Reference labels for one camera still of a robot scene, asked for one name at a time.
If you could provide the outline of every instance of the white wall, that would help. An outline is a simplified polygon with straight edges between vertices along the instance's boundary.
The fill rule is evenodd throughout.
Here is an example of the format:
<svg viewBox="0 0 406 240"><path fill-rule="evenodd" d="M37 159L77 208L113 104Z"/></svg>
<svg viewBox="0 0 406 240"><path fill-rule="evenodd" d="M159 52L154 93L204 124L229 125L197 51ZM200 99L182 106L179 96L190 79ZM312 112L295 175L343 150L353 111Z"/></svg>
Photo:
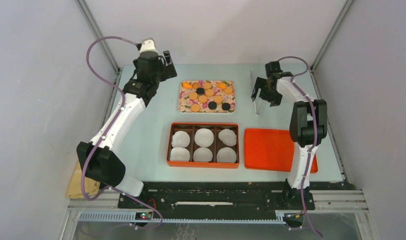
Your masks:
<svg viewBox="0 0 406 240"><path fill-rule="evenodd" d="M94 40L73 0L0 1L0 239L56 239L76 145L110 88L88 70ZM96 47L92 62L114 73Z"/></svg>
<svg viewBox="0 0 406 240"><path fill-rule="evenodd" d="M296 55L312 62L345 0L88 0L101 31L153 37L176 64L265 64ZM134 54L109 42L116 61Z"/></svg>
<svg viewBox="0 0 406 240"><path fill-rule="evenodd" d="M355 1L315 72L380 238L406 239L406 0Z"/></svg>

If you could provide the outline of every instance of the orange tray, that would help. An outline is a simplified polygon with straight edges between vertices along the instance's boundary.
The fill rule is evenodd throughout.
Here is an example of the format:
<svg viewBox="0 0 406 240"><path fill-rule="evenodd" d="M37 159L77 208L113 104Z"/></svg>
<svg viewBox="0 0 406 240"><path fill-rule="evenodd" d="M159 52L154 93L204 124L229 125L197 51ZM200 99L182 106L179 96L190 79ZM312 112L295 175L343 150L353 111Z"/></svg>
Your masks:
<svg viewBox="0 0 406 240"><path fill-rule="evenodd" d="M244 166L247 169L290 172L294 150L287 130L248 128L244 131ZM310 172L318 172L316 155Z"/></svg>
<svg viewBox="0 0 406 240"><path fill-rule="evenodd" d="M213 132L214 140L212 145L208 147L213 153L212 161L210 162L195 162L193 161L193 153L199 146L194 142L194 134L199 129L209 129ZM216 155L221 148L227 147L219 138L218 134L223 129L230 129L237 135L237 144L230 146L237 153L237 161L234 163L217 162ZM190 143L186 149L190 152L190 161L171 161L169 156L172 150L172 136L177 131L184 131L190 136ZM201 122L174 122L170 127L169 142L167 145L167 164L171 167L194 167L194 168L218 168L218 169L236 169L240 164L239 156L239 126L234 123L201 123Z"/></svg>

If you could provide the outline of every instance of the white table surface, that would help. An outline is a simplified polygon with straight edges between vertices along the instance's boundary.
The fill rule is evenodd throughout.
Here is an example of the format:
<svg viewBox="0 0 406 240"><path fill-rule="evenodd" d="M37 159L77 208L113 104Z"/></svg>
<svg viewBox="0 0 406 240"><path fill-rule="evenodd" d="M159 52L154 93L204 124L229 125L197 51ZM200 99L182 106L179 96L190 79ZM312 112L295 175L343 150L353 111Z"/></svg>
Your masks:
<svg viewBox="0 0 406 240"><path fill-rule="evenodd" d="M126 134L118 157L129 173L142 181L166 182L283 182L288 173L251 170L244 166L244 131L247 128L288 130L293 104L283 98L280 106L268 107L256 115L250 98L252 76L266 77L263 64L196 64L176 65L178 76L162 82L157 94ZM282 64L283 71L294 74L304 70L297 63ZM134 66L123 68L121 89L131 78ZM311 96L316 96L310 75L297 79ZM186 80L231 80L235 83L236 110L233 113L182 113L178 110L180 84ZM167 164L168 138L173 122L237 123L239 128L240 164L236 169L171 167ZM317 152L318 172L311 174L313 182L339 182L342 175L330 137L322 140Z"/></svg>

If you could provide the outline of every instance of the black disc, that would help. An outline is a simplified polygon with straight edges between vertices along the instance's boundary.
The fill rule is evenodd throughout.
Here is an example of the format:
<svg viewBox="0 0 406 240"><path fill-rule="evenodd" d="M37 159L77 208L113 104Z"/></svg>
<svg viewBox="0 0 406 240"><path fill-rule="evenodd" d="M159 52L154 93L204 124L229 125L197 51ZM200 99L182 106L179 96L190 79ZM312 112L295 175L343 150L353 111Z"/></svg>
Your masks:
<svg viewBox="0 0 406 240"><path fill-rule="evenodd" d="M228 110L230 110L230 108L231 108L231 105L229 103L227 103L227 102L222 103L223 110L228 111Z"/></svg>
<svg viewBox="0 0 406 240"><path fill-rule="evenodd" d="M214 101L209 102L209 104L207 104L207 106L209 107L210 110L215 110L218 107L218 104Z"/></svg>
<svg viewBox="0 0 406 240"><path fill-rule="evenodd" d="M203 87L199 87L195 90L198 95L205 94L205 89Z"/></svg>

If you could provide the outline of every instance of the yellow cloth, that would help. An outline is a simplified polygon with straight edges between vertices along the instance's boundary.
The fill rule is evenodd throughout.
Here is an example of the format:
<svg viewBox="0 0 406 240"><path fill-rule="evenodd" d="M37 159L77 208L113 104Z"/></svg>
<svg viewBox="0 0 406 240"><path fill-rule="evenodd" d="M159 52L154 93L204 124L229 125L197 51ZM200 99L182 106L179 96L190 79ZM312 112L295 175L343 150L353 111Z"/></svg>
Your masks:
<svg viewBox="0 0 406 240"><path fill-rule="evenodd" d="M83 199L83 194L81 193L81 166L78 162L73 172L72 178L70 179L69 187L67 188L66 197L71 199ZM99 191L100 182L94 181L88 177L85 178L85 191L89 196L96 195Z"/></svg>

